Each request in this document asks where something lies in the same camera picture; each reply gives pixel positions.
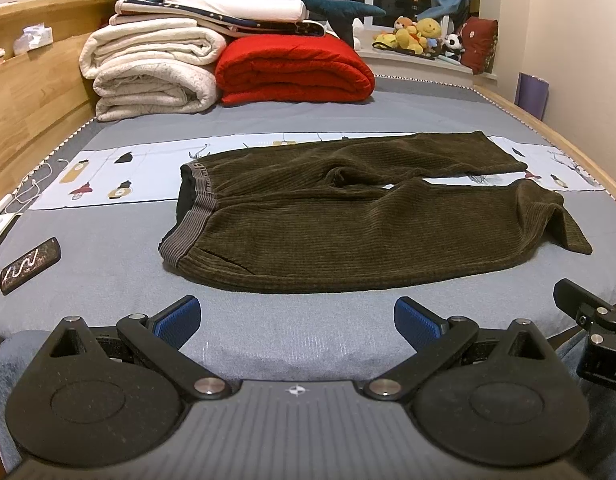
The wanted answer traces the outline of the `tissue pack on headboard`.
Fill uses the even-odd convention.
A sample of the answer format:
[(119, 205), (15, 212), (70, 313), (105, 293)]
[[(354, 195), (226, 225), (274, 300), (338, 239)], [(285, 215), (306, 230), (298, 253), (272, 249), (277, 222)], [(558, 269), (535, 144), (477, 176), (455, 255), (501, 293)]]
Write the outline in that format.
[(49, 46), (53, 42), (53, 29), (47, 27), (44, 23), (35, 24), (22, 30), (22, 35), (14, 41), (12, 50), (14, 55), (20, 55)]

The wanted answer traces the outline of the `black smartphone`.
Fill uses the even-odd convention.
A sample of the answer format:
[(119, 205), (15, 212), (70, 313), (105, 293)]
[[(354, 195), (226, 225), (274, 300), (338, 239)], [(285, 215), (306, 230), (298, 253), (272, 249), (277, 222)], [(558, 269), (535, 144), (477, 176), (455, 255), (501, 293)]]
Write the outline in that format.
[(0, 291), (7, 296), (15, 289), (44, 272), (61, 258), (61, 248), (56, 237), (29, 250), (24, 255), (9, 263), (0, 273)]

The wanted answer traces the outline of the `yellow bear plush toys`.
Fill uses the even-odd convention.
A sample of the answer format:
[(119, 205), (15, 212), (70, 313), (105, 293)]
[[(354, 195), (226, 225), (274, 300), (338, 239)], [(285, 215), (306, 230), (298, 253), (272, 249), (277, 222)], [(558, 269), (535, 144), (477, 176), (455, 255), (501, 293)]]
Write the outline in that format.
[(372, 47), (419, 58), (436, 58), (442, 50), (442, 27), (434, 18), (415, 22), (401, 16), (393, 24), (392, 32), (381, 32), (374, 38)]

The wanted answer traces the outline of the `white folded bedding stack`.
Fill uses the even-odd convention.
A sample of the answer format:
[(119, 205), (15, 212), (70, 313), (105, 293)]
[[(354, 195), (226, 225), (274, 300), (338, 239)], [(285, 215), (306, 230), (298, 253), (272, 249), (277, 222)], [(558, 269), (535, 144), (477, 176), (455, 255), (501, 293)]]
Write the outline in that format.
[(322, 37), (300, 0), (117, 0), (111, 25), (158, 18), (190, 18), (232, 38), (259, 35)]

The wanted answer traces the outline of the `red folded quilt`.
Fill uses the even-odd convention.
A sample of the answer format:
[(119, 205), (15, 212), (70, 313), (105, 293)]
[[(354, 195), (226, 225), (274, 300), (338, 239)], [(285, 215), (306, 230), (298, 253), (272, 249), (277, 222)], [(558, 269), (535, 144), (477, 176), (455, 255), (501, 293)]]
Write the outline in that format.
[(343, 40), (263, 35), (232, 41), (215, 70), (225, 105), (250, 102), (358, 103), (375, 77)]

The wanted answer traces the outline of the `wooden headboard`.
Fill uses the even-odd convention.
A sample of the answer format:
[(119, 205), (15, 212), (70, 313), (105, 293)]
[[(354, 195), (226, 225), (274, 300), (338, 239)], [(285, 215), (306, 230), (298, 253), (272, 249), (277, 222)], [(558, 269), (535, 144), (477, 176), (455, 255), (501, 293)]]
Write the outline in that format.
[[(39, 162), (94, 117), (96, 96), (78, 60), (85, 40), (108, 22), (114, 0), (34, 0), (0, 8), (0, 200)], [(31, 25), (53, 29), (53, 44), (16, 55)]]

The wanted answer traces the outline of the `cream folded blanket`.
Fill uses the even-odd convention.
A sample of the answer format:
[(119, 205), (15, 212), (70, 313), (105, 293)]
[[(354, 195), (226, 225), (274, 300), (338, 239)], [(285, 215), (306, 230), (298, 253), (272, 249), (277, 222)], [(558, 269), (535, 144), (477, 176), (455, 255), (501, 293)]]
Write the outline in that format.
[(227, 40), (191, 18), (156, 18), (92, 32), (79, 58), (98, 96), (95, 116), (197, 114), (219, 99), (216, 62)]

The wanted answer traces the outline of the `dark red cushion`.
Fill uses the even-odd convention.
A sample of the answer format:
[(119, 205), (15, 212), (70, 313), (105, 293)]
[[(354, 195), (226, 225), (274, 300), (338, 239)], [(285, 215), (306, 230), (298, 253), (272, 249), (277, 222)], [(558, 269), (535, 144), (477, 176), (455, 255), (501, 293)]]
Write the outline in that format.
[(490, 73), (498, 42), (497, 20), (471, 16), (461, 27), (460, 37), (464, 52), (461, 64), (470, 68), (474, 75)]

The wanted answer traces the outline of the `dark brown corduroy pants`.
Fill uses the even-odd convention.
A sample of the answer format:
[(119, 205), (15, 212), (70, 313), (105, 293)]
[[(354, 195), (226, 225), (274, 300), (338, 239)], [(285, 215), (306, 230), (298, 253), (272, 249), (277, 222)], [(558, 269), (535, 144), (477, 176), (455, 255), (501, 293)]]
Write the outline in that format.
[(590, 254), (560, 194), (524, 178), (455, 183), (525, 168), (479, 131), (206, 155), (181, 169), (177, 222), (159, 252), (192, 281), (269, 294), (494, 272), (525, 262), (543, 240)]

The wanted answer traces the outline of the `white printed bed runner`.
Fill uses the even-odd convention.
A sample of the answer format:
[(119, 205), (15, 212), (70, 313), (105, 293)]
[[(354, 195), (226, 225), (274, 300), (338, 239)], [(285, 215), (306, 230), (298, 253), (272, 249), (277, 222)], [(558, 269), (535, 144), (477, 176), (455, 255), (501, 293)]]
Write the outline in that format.
[[(31, 208), (52, 210), (174, 200), (179, 194), (180, 167), (196, 156), (238, 148), (269, 148), (364, 137), (363, 133), (344, 132), (232, 134), (82, 151), (40, 193)], [(486, 176), (460, 174), (450, 178), (429, 178), (427, 181), (441, 185), (494, 186), (527, 179), (547, 190), (558, 192), (587, 192), (601, 188), (588, 172), (558, 148), (517, 143), (503, 136), (491, 136), (489, 140), (524, 162), (527, 169)]]

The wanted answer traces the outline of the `wooden bed frame rail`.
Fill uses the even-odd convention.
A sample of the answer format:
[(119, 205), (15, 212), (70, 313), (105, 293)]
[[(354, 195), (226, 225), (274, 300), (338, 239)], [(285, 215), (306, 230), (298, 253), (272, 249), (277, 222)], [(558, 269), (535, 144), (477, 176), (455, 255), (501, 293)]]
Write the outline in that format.
[(578, 166), (585, 169), (596, 182), (599, 182), (603, 186), (604, 190), (611, 196), (611, 199), (616, 202), (616, 181), (603, 170), (591, 157), (586, 155), (583, 150), (578, 148), (573, 142), (567, 140), (565, 136), (552, 129), (541, 120), (537, 119), (532, 114), (526, 112), (521, 107), (516, 106), (512, 102), (508, 101), (500, 94), (493, 92), (485, 87), (475, 84), (473, 91), (482, 96), (489, 103), (498, 106), (503, 112), (508, 113), (516, 120), (524, 124), (527, 128), (535, 131), (539, 136), (542, 136), (544, 140), (553, 144), (566, 155), (570, 156)]

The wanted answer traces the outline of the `panda plush toy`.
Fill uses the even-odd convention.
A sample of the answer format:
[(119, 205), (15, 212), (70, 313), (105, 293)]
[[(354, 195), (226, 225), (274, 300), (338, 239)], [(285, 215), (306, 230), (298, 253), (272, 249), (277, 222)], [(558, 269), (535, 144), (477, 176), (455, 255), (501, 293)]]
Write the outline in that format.
[(453, 32), (445, 37), (442, 45), (442, 55), (445, 58), (460, 62), (464, 52), (463, 40), (460, 35)]

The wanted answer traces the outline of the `purple box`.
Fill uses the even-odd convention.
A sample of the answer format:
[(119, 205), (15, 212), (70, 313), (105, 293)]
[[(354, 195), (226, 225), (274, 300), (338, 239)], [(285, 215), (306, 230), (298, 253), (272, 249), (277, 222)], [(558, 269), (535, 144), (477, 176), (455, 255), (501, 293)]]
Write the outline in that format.
[(536, 76), (519, 73), (514, 104), (542, 120), (549, 99), (549, 83)]

